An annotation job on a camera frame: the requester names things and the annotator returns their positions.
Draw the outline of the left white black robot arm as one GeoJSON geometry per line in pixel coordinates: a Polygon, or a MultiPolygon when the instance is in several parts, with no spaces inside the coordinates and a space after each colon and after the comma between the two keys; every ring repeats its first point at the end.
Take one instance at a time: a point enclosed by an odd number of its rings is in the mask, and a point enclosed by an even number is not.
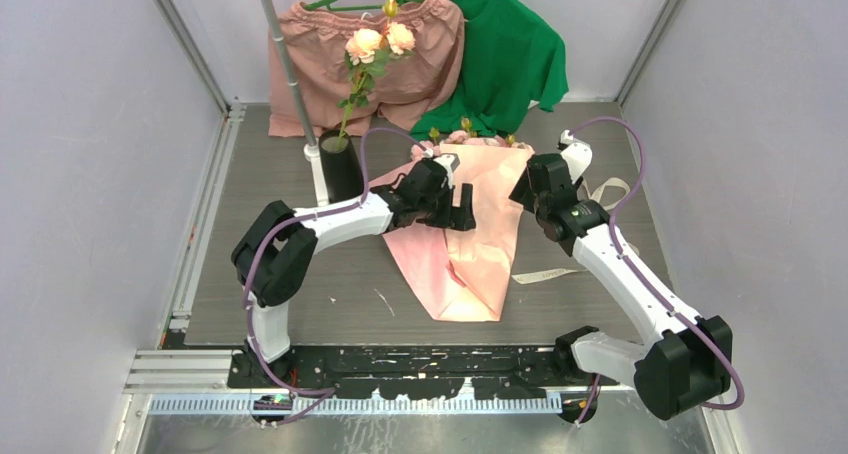
{"type": "Polygon", "coordinates": [[[455,154],[424,158],[388,183],[351,200],[293,209],[269,203],[231,253],[244,289],[252,372],[269,387],[292,371],[289,302],[300,290],[313,257],[352,239],[383,235],[415,223],[433,228],[475,228],[474,188],[457,185],[455,154]]]}

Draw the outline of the black conical vase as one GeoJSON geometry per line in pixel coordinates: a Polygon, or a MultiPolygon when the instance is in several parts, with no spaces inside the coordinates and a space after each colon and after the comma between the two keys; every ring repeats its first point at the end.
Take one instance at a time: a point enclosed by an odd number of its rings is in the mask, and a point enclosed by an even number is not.
{"type": "Polygon", "coordinates": [[[318,141],[321,168],[331,204],[360,197],[361,166],[353,142],[338,130],[325,131],[318,141]]]}

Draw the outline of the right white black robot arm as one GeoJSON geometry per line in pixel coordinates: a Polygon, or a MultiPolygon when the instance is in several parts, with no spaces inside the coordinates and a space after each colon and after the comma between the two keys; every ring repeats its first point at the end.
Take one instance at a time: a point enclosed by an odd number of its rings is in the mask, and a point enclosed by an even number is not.
{"type": "Polygon", "coordinates": [[[584,326],[555,341],[558,377],[577,385],[591,376],[635,389],[655,417],[669,420],[736,388],[733,333],[719,316],[705,318],[676,297],[625,245],[609,213],[581,200],[564,154],[537,154],[510,198],[534,215],[546,238],[602,284],[642,341],[613,338],[584,326]]]}

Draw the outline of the pink paper bouquet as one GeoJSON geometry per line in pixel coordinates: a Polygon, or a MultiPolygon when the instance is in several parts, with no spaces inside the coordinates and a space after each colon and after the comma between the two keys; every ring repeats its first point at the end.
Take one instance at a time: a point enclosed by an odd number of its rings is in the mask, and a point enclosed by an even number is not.
{"type": "Polygon", "coordinates": [[[456,183],[473,187],[476,226],[461,232],[414,224],[383,238],[407,284],[433,319],[497,321],[522,213],[509,196],[534,151],[521,142],[508,143],[464,129],[424,145],[458,155],[456,183]]]}

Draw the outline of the cream printed ribbon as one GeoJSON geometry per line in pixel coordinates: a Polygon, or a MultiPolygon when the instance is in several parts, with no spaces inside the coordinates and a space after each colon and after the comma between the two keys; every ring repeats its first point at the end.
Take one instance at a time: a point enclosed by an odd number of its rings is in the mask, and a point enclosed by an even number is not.
{"type": "MultiPolygon", "coordinates": [[[[584,184],[583,188],[584,188],[584,190],[587,194],[587,197],[590,200],[594,200],[594,201],[597,201],[597,202],[602,201],[604,193],[608,188],[620,189],[623,192],[623,194],[620,197],[618,197],[616,200],[614,200],[611,203],[602,205],[602,207],[606,210],[612,210],[613,208],[617,207],[624,200],[624,198],[628,194],[631,193],[630,185],[627,182],[625,182],[624,180],[617,178],[617,177],[608,178],[606,181],[604,181],[602,184],[600,184],[594,190],[590,189],[587,184],[584,184]]],[[[536,271],[536,272],[530,272],[530,273],[524,273],[524,274],[513,274],[512,279],[515,282],[517,282],[518,284],[529,285],[529,284],[536,284],[536,283],[541,283],[541,282],[545,282],[545,281],[550,281],[550,280],[553,280],[553,279],[556,279],[556,278],[559,278],[559,277],[562,277],[562,276],[566,276],[566,275],[570,275],[570,274],[577,274],[577,273],[582,273],[582,272],[586,272],[586,269],[569,269],[569,268],[560,267],[560,268],[554,268],[554,269],[548,269],[548,270],[536,271]]]]}

